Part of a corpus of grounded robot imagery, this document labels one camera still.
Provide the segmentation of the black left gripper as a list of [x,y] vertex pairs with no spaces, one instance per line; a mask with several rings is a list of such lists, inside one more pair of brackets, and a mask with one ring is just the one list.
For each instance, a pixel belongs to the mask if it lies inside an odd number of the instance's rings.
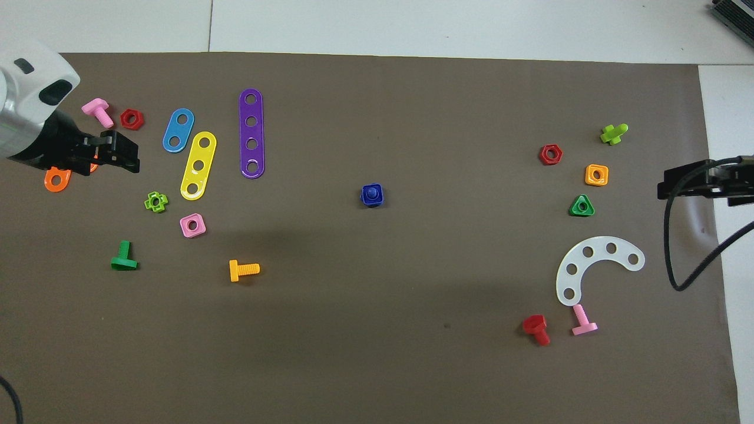
[[95,165],[121,167],[133,174],[140,172],[137,143],[121,132],[103,131],[100,133],[99,155],[96,156],[97,148],[85,145],[91,137],[81,131],[67,113],[56,111],[46,119],[40,134],[30,145],[7,158],[43,171],[56,167],[82,176],[89,176]]

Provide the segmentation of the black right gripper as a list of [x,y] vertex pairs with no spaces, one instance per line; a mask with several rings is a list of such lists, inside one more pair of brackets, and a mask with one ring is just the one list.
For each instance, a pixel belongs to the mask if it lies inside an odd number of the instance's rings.
[[[663,180],[657,183],[657,199],[668,200],[671,191],[683,177],[711,162],[695,161],[663,172]],[[706,197],[713,190],[710,198],[727,199],[728,207],[753,204],[753,156],[739,155],[716,160],[714,165],[713,171],[709,172],[716,179],[714,185],[708,176],[695,176],[681,186],[677,196]]]

